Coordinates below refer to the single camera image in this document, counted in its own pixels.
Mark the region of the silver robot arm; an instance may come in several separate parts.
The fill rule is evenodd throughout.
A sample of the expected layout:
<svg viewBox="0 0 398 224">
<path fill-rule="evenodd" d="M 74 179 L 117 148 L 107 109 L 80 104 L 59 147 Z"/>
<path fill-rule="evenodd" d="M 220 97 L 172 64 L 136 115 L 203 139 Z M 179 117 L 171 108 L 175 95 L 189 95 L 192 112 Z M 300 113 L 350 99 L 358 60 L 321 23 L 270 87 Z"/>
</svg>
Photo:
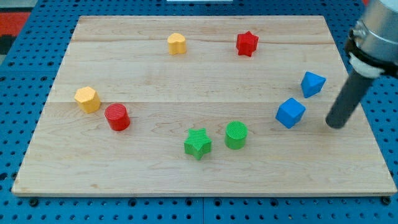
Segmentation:
<svg viewBox="0 0 398 224">
<path fill-rule="evenodd" d="M 352 68 L 366 78 L 397 77 L 397 0 L 368 2 L 345 45 Z"/>
</svg>

